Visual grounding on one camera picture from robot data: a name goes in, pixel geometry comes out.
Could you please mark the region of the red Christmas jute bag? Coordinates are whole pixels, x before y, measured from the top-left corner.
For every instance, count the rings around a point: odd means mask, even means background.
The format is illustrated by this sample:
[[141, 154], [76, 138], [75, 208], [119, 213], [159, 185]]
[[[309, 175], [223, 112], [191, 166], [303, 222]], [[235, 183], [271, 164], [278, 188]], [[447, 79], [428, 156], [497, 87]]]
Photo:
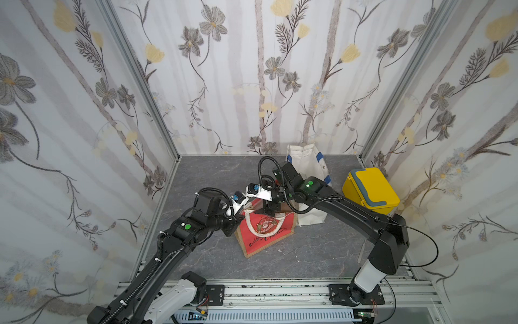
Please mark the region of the red Christmas jute bag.
[[245, 206], [245, 217], [236, 229], [236, 238], [245, 258], [249, 259], [294, 234], [298, 219], [295, 213], [278, 213], [273, 217], [260, 213], [263, 201], [255, 198]]

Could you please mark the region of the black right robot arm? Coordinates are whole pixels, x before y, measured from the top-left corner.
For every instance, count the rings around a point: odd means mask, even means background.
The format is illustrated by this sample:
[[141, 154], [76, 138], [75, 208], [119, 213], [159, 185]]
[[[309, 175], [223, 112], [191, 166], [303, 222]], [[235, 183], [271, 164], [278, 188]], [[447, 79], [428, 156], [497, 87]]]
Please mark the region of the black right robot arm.
[[374, 244], [367, 261], [353, 276], [345, 291], [337, 293], [342, 305], [370, 305], [379, 295], [380, 282], [387, 275], [396, 274], [410, 247], [403, 217], [388, 217], [363, 207], [313, 176], [304, 179], [290, 162], [276, 164], [273, 174], [279, 185], [269, 188], [267, 184], [275, 181], [263, 176], [261, 167], [259, 164], [259, 183], [252, 188], [266, 195], [264, 201], [286, 203], [292, 212], [299, 215], [318, 209], [352, 227]]

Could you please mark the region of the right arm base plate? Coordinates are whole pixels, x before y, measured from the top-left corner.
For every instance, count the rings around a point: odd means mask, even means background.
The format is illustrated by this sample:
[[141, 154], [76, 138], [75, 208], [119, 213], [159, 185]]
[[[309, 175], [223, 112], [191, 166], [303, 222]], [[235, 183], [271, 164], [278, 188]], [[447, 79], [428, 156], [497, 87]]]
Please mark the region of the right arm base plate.
[[376, 285], [371, 292], [364, 292], [355, 284], [329, 284], [328, 288], [332, 305], [357, 307], [385, 304], [379, 285]]

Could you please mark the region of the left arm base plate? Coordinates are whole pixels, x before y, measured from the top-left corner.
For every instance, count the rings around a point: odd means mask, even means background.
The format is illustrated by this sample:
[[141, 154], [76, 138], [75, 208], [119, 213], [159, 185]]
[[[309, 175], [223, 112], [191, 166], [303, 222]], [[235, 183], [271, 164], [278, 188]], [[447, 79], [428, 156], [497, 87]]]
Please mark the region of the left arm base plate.
[[224, 285], [205, 285], [198, 288], [192, 306], [223, 306], [225, 298]]

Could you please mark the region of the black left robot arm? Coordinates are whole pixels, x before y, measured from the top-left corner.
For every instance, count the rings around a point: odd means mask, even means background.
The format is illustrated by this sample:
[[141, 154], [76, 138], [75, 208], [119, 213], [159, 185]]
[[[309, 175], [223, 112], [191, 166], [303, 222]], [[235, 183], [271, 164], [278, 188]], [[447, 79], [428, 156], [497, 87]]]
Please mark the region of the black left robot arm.
[[194, 204], [169, 229], [159, 232], [153, 259], [108, 306], [97, 306], [88, 323], [164, 323], [186, 305], [206, 297], [206, 280], [190, 271], [168, 292], [162, 292], [171, 273], [211, 234], [231, 236], [241, 224], [249, 198], [237, 191], [231, 197], [216, 188], [197, 193]]

